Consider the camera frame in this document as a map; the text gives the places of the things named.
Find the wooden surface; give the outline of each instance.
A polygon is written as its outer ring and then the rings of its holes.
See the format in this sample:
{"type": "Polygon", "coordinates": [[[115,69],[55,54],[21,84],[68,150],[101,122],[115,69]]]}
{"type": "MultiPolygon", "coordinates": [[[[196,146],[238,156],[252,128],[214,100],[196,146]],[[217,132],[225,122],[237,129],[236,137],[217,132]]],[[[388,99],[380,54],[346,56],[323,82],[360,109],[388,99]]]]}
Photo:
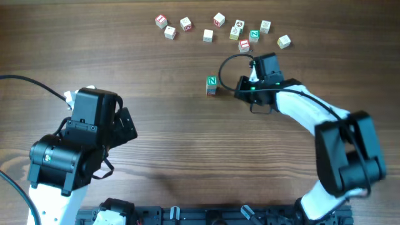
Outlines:
{"type": "MultiPolygon", "coordinates": [[[[400,30],[398,3],[386,1],[165,2],[0,6],[0,73],[42,81],[63,93],[84,86],[117,92],[139,137],[110,152],[116,172],[92,181],[84,207],[106,198],[137,206],[291,204],[317,180],[313,137],[282,114],[253,115],[231,93],[205,97],[206,76],[237,54],[229,40],[236,19],[245,35],[270,20],[252,54],[276,52],[286,78],[315,95],[373,118],[387,179],[367,200],[352,201],[357,224],[400,219],[400,30]],[[214,27],[221,12],[226,22],[214,27]],[[178,30],[166,39],[154,22],[164,14],[178,30]],[[179,20],[194,29],[184,33],[179,20]],[[214,30],[212,44],[202,42],[214,30]],[[279,49],[288,34],[291,47],[279,49]]],[[[226,65],[235,86],[248,60],[226,65]]],[[[32,144],[71,112],[24,81],[0,81],[0,168],[25,190],[32,144]]],[[[28,207],[0,180],[0,224],[24,224],[28,207]]]]}

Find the green block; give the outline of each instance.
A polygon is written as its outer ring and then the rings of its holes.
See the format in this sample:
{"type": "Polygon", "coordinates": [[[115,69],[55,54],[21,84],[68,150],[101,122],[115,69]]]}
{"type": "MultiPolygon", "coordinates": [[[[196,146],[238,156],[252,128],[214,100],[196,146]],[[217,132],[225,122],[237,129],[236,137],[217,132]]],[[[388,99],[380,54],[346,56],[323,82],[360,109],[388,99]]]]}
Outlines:
{"type": "Polygon", "coordinates": [[[216,76],[208,76],[207,77],[207,85],[217,85],[218,79],[216,76]]]}
{"type": "Polygon", "coordinates": [[[250,37],[251,38],[259,38],[260,37],[260,31],[259,30],[251,30],[250,31],[250,37]]]}

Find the toy block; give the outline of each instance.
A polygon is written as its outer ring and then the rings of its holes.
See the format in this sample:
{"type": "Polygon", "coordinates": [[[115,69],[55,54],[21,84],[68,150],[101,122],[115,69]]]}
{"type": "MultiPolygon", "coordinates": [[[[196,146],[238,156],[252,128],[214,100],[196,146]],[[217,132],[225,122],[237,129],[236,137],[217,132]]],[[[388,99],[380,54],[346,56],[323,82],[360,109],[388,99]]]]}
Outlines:
{"type": "Polygon", "coordinates": [[[290,45],[290,38],[288,35],[282,36],[277,40],[277,45],[279,45],[279,47],[281,49],[284,49],[286,47],[288,47],[290,45]]]}
{"type": "Polygon", "coordinates": [[[161,29],[165,28],[165,26],[168,24],[167,18],[164,15],[159,15],[156,17],[156,24],[161,29]]]}
{"type": "Polygon", "coordinates": [[[271,22],[269,21],[262,21],[261,22],[261,27],[260,31],[264,34],[267,34],[269,32],[269,28],[271,27],[271,22]]]}
{"type": "Polygon", "coordinates": [[[240,33],[240,29],[238,29],[236,27],[232,27],[231,34],[229,35],[229,38],[232,39],[232,40],[237,41],[239,39],[239,33],[240,33]]]}
{"type": "Polygon", "coordinates": [[[250,34],[249,34],[249,42],[250,43],[257,43],[259,38],[260,38],[260,31],[258,31],[258,30],[250,31],[250,34]]]}
{"type": "Polygon", "coordinates": [[[245,39],[245,40],[241,40],[239,41],[239,51],[241,53],[246,53],[250,50],[250,43],[249,40],[245,39]]]}
{"type": "Polygon", "coordinates": [[[208,96],[216,95],[218,87],[218,79],[216,76],[207,77],[206,93],[208,96]]]}
{"type": "Polygon", "coordinates": [[[225,16],[222,15],[221,13],[217,13],[214,16],[214,24],[215,24],[215,26],[220,28],[224,23],[225,23],[225,16]]]}
{"type": "Polygon", "coordinates": [[[173,27],[167,26],[167,28],[164,31],[164,34],[166,38],[173,40],[175,38],[176,30],[173,27]]]}
{"type": "Polygon", "coordinates": [[[181,19],[181,27],[184,31],[192,29],[192,22],[188,17],[181,19]]]}
{"type": "Polygon", "coordinates": [[[202,36],[202,41],[212,42],[213,41],[213,32],[212,30],[204,30],[204,34],[202,36]]]}
{"type": "Polygon", "coordinates": [[[241,20],[237,19],[236,22],[235,22],[235,26],[234,27],[240,29],[240,33],[243,33],[244,21],[241,21],[241,20]]]}

